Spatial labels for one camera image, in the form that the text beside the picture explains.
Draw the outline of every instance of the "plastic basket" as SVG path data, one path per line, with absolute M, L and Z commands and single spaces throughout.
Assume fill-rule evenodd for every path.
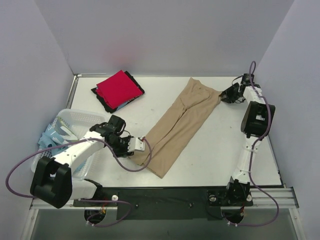
M 76 135 L 79 139 L 82 138 L 86 132 L 95 124 L 100 124 L 103 122 L 107 122 L 106 116 L 102 114 L 98 114 L 95 112 L 89 111 L 81 111 L 81 110 L 73 110 L 73 109 L 63 109 L 61 110 L 58 117 L 62 118 L 63 122 L 67 125 L 67 127 Z M 31 171 L 35 172 L 38 161 L 41 157 L 47 156 L 49 158 L 52 157 L 51 151 L 45 151 L 41 154 L 38 154 L 34 157 L 31 164 Z M 73 180 L 83 180 L 85 179 L 90 166 L 95 159 L 99 157 L 96 153 L 91 155 L 84 163 L 81 169 L 77 169 L 72 174 Z

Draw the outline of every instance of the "brown fabric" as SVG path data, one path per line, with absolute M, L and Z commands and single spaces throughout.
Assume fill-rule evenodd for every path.
M 190 139 L 220 103 L 220 93 L 190 78 L 172 106 L 145 136 L 152 149 L 149 170 L 160 178 L 165 176 Z M 130 159 L 142 165 L 148 160 L 149 153 L 146 147 L 144 152 L 136 152 Z

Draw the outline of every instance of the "red cloth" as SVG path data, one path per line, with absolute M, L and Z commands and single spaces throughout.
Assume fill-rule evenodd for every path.
M 122 70 L 98 83 L 97 87 L 96 93 L 112 109 L 143 94 Z

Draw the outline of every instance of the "tabletop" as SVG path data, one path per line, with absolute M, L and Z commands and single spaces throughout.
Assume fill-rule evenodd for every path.
M 189 77 L 134 76 L 145 94 L 114 112 L 126 121 L 132 136 L 145 136 L 172 105 L 187 85 Z M 223 91 L 231 86 L 234 77 L 193 77 L 202 84 Z M 91 89 L 106 77 L 79 77 L 71 109 L 79 109 L 110 117 Z M 221 102 L 190 140 L 167 174 L 161 179 L 148 169 L 128 172 L 113 159 L 107 148 L 98 152 L 87 178 L 104 187 L 200 187 L 226 186 L 237 166 L 245 135 L 240 125 L 247 103 Z M 121 158 L 128 168 L 140 166 Z M 269 138 L 259 148 L 252 167 L 252 178 L 260 186 L 282 184 Z

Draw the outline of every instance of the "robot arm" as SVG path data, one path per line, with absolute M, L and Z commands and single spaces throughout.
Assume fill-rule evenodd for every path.
M 261 88 L 254 82 L 253 85 L 255 89 L 250 83 L 249 74 L 246 73 L 242 76 L 240 84 L 233 84 L 220 95 L 221 100 L 229 104 L 235 103 L 241 98 L 248 103 L 248 108 L 244 114 L 240 128 L 241 132 L 244 133 L 244 144 L 237 167 L 231 175 L 230 182 L 227 186 L 226 198 L 231 205 L 243 203 L 250 199 L 249 169 L 251 154 L 253 164 L 263 139 L 255 144 L 254 149 L 252 149 L 252 146 L 253 143 L 266 132 L 268 126 L 267 106 L 265 101 L 259 97 L 262 96 Z M 276 108 L 274 105 L 269 105 L 269 107 L 272 121 Z
M 145 143 L 139 138 L 120 137 L 125 127 L 123 119 L 112 115 L 108 122 L 92 126 L 80 139 L 86 141 L 75 144 L 52 158 L 44 156 L 39 159 L 30 193 L 56 208 L 61 208 L 68 200 L 91 199 L 98 183 L 87 179 L 72 181 L 72 174 L 80 164 L 105 147 L 102 142 L 90 139 L 107 142 L 119 158 L 132 156 L 134 151 L 145 150 Z

